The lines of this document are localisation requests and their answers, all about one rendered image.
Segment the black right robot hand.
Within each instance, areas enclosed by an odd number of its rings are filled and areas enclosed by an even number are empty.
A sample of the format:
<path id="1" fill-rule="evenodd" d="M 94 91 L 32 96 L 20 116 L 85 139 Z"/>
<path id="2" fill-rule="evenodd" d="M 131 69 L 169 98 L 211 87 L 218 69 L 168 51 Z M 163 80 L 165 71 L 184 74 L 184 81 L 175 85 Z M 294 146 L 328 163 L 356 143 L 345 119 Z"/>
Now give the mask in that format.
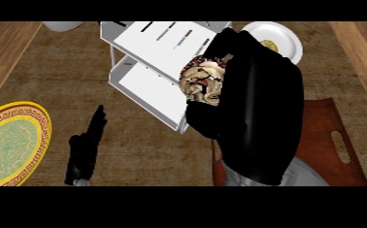
<path id="1" fill-rule="evenodd" d="M 215 139 L 229 186 L 282 184 L 300 148 L 304 87 L 300 67 L 252 34 L 227 28 L 206 57 L 229 59 L 220 104 L 192 101 L 190 126 Z"/>

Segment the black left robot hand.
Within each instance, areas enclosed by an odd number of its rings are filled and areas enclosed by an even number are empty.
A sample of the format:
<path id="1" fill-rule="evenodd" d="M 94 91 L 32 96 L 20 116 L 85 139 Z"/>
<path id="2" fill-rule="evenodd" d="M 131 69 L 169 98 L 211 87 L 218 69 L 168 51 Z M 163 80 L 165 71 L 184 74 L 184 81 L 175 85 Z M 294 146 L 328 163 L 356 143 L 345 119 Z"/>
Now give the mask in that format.
<path id="1" fill-rule="evenodd" d="M 67 185 L 73 185 L 76 179 L 91 180 L 92 178 L 98 157 L 98 146 L 107 123 L 104 106 L 100 106 L 92 116 L 86 132 L 81 135 L 73 135 L 69 139 L 70 157 L 66 179 Z"/>

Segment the brown wooden tray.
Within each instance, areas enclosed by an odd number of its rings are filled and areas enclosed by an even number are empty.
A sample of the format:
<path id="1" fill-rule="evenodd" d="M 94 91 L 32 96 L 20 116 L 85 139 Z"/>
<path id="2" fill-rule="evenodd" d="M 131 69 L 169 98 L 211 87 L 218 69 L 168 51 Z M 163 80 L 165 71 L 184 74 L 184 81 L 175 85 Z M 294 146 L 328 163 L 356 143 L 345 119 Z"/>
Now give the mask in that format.
<path id="1" fill-rule="evenodd" d="M 297 157 L 332 186 L 367 186 L 367 177 L 332 98 L 304 102 Z"/>

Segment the white tiered basket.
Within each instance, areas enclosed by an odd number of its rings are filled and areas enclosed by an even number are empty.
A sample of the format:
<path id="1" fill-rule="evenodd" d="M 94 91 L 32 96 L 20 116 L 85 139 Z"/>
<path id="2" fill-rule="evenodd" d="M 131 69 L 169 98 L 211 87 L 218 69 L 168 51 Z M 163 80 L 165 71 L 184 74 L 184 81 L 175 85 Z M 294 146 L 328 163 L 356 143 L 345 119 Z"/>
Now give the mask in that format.
<path id="1" fill-rule="evenodd" d="M 101 39 L 125 53 L 113 61 L 110 84 L 175 130 L 189 128 L 180 76 L 230 21 L 103 21 Z"/>

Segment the yellow green ornate plate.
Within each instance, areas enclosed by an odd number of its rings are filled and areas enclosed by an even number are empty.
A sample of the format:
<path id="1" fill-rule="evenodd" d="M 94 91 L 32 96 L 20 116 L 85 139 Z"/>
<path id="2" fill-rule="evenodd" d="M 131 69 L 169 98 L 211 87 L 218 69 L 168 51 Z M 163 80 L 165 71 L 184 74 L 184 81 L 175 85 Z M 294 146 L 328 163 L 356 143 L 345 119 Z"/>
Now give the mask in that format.
<path id="1" fill-rule="evenodd" d="M 52 119 L 45 108 L 27 101 L 0 106 L 0 186 L 21 186 L 49 147 Z"/>

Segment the yellow food piece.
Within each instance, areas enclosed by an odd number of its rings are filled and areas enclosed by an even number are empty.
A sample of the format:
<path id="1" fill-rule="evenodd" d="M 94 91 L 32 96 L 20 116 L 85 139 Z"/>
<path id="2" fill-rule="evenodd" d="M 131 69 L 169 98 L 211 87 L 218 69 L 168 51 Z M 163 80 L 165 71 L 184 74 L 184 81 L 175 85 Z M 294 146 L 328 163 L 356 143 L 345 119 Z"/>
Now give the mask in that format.
<path id="1" fill-rule="evenodd" d="M 263 40 L 263 41 L 261 41 L 261 44 L 263 44 L 267 48 L 270 48 L 271 50 L 279 51 L 279 47 L 277 47 L 277 45 L 276 45 L 276 43 L 274 43 L 273 41 L 270 41 L 270 40 Z"/>

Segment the white round plate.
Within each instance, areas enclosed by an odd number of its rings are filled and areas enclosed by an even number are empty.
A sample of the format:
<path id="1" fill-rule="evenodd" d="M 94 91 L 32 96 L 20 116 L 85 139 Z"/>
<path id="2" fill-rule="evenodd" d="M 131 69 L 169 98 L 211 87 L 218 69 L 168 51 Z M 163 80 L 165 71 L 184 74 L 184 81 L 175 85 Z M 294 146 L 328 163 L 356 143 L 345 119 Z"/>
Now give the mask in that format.
<path id="1" fill-rule="evenodd" d="M 273 21 L 255 21 L 245 26 L 260 42 L 271 41 L 279 53 L 289 57 L 295 64 L 303 59 L 303 43 L 297 33 L 280 23 Z"/>

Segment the pale grey round object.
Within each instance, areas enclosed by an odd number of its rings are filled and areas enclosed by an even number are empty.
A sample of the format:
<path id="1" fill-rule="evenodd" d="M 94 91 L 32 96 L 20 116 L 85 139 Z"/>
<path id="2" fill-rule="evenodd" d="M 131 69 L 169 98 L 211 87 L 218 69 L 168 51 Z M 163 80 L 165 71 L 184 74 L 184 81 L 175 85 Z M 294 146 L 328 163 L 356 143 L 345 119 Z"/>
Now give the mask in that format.
<path id="1" fill-rule="evenodd" d="M 67 32 L 78 28 L 83 22 L 82 21 L 45 21 L 45 26 L 57 32 Z"/>

